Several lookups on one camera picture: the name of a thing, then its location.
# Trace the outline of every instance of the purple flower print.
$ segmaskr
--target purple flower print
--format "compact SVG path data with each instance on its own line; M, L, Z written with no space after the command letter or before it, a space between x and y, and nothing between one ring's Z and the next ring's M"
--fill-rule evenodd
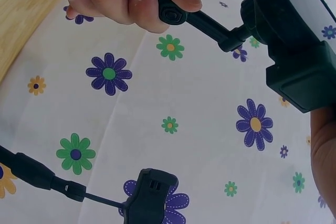
M281 155L281 157L282 158L285 158L285 157L287 157L288 156L288 149L287 149L287 146L282 146L281 148L280 148L280 155Z
M257 144L259 151L265 149L264 140L268 143L273 142L273 135L269 132L269 128L273 127L273 120L266 118L266 108L264 105L256 105L252 99L247 99L247 108L238 106L238 114L243 118L236 123L236 128L239 132L246 132L244 144L247 147L253 146L254 142Z
M336 35L336 28L333 26L325 26L324 30L322 30L323 36L327 37L327 39L335 39L335 35Z
M327 203L324 201L323 197L320 195L320 197L317 200L320 203L320 208L324 207L327 205Z
M95 77L91 83L94 89L99 90L105 86L105 92L108 95L115 95L116 87L123 92L127 91L128 86L123 79L131 79L132 72L123 70L127 64L125 59L119 58L114 61L113 54L107 52L104 60L99 57L93 57L92 64L95 68L88 68L86 75Z
M225 4L224 2L219 1L219 3L220 3L220 5L222 5L223 7L228 8L227 4Z
M68 6L65 6L65 7L63 8L63 10L65 10L65 11L67 11L67 9L68 9ZM87 22L92 22L92 21L94 20L94 18L92 18L92 17L88 17L88 16L84 16L84 15L77 15L77 17L75 18L75 23L76 23L77 25L81 25L81 24L83 24L84 19L85 19Z
M135 180L126 181L124 184L124 192L131 197L137 182ZM171 186L168 192L166 203L164 205L164 219L162 224L186 224L185 217L180 214L179 209L184 209L189 205L189 197L187 194L174 194L179 183L176 186ZM119 209L119 214L124 216L122 209Z
M245 62L247 59L247 51L243 49L243 46L241 45L236 50L233 51L233 58L238 59L240 57L240 60L242 62Z

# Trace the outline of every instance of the teal flower print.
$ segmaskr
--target teal flower print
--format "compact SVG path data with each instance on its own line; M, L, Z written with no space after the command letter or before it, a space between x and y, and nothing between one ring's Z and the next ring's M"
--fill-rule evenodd
M156 48L161 50L162 57L169 57L170 60L174 61L176 57L181 59L183 54L181 53L184 51L184 46L180 45L180 39L175 38L168 34L166 38L160 37L159 41L160 44L156 45Z
M302 190L305 188L305 179L302 177L301 173L295 173L295 176L293 176L293 187L295 188L296 193L301 193Z
M163 124L161 127L164 128L165 132L169 132L170 134L174 134L177 132L177 127L179 126L178 123L176 123L175 118L171 118L170 116L167 117L167 119L163 119Z
M260 45L260 42L257 41L254 37L251 37L251 38L250 38L250 44L251 44L251 46L253 46L254 48L258 48L259 45Z
M224 192L226 192L226 196L233 197L235 194L237 194L237 189L238 187L236 186L236 183L229 181L229 183L225 185Z

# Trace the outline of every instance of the wooden table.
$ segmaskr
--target wooden table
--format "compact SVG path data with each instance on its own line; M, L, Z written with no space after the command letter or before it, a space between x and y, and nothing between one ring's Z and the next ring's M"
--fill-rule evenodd
M0 0L0 82L38 25L60 0Z

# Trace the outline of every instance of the flower center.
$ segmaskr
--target flower center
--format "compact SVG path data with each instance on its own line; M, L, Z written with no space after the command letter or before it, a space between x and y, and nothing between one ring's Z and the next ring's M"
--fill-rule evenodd
M107 80L113 80L115 78L116 72L112 68L105 68L103 70L103 76Z
M4 170L0 166L0 179L2 179L3 177L4 177Z
M250 125L253 131L259 132L261 130L261 122L257 118L252 118L250 121Z
M173 45L173 44L168 44L168 45L167 45L167 50L168 50L168 51L174 51L174 50L175 50L174 45Z
M70 157L71 157L73 160L80 160L80 158L82 157L82 153L81 153L80 150L78 150L78 149L73 149L73 150L70 152Z

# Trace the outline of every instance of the black selfie stick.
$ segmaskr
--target black selfie stick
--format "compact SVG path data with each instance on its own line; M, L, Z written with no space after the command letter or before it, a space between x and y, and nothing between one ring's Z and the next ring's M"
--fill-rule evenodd
M171 0L159 0L159 18L169 25L188 22L218 42L219 47L225 52L239 47L251 36L244 25L229 31L203 12L186 12Z
M176 176L156 169L141 170L133 195L118 203L86 192L86 186L61 179L44 164L23 153L12 153L0 146L0 163L24 182L44 190L58 191L70 199L83 202L85 198L123 209L124 224L161 224L164 204Z

